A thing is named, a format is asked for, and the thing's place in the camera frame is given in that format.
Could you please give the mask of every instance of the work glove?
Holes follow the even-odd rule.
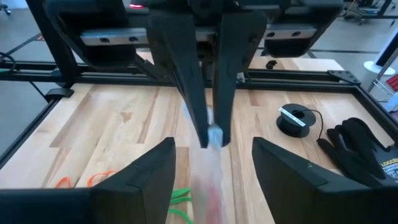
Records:
[[[331,143],[318,145],[346,177],[368,187],[398,186],[398,148],[384,147],[365,122],[350,118],[327,134]]]

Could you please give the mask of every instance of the black spool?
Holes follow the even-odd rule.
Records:
[[[314,113],[312,113],[312,111],[305,106],[295,103],[284,105],[282,108],[295,116],[301,122],[305,123],[305,126],[302,127],[292,118],[283,112],[280,112],[280,116],[276,119],[276,125],[278,126],[279,130],[286,135],[295,138],[304,138],[307,136],[310,133],[310,127],[315,124],[316,121]]]

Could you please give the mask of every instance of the gray floor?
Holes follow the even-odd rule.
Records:
[[[318,58],[335,59],[343,68],[355,74],[366,87],[374,77],[365,77],[363,62],[373,60],[398,23],[390,27],[391,20],[368,20],[363,25],[337,19],[312,49],[359,50],[371,54],[342,54],[314,52]],[[28,10],[13,10],[12,16],[0,13],[0,52],[7,52],[26,39],[39,33],[39,29]],[[52,61],[45,42],[34,42],[12,55],[16,60]],[[398,62],[392,66],[398,69]],[[38,83],[46,92],[55,85]],[[19,133],[31,122],[46,102],[28,83],[0,81],[0,153],[10,145]]]

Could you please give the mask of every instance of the wooden table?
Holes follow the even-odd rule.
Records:
[[[265,57],[251,67],[264,68]],[[328,59],[282,58],[275,68],[289,70],[342,70]],[[120,170],[167,136],[177,145],[175,188],[189,186],[188,150],[190,126],[176,88],[76,84],[75,94],[62,99],[30,138],[0,170],[0,188],[52,188],[62,177],[85,187],[93,174]],[[206,90],[211,106],[211,90]],[[223,197],[228,223],[273,223],[257,181],[251,157],[254,136],[262,136],[285,149],[335,170],[315,140],[318,121],[302,139],[281,133],[276,125],[278,109],[298,103],[320,111],[325,128],[358,117],[385,144],[392,139],[350,94],[237,90],[234,100],[231,144],[222,149]],[[191,213],[188,203],[177,205]],[[169,215],[168,223],[184,223]]]

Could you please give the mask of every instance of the clear plastic bag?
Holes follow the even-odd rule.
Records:
[[[191,121],[187,107],[184,105],[185,116]],[[190,185],[192,196],[193,217],[195,224],[226,223],[225,205],[221,181],[221,146],[223,131],[213,124],[213,110],[208,108],[210,127],[208,129],[209,144],[206,149],[200,147],[198,136],[191,121]]]

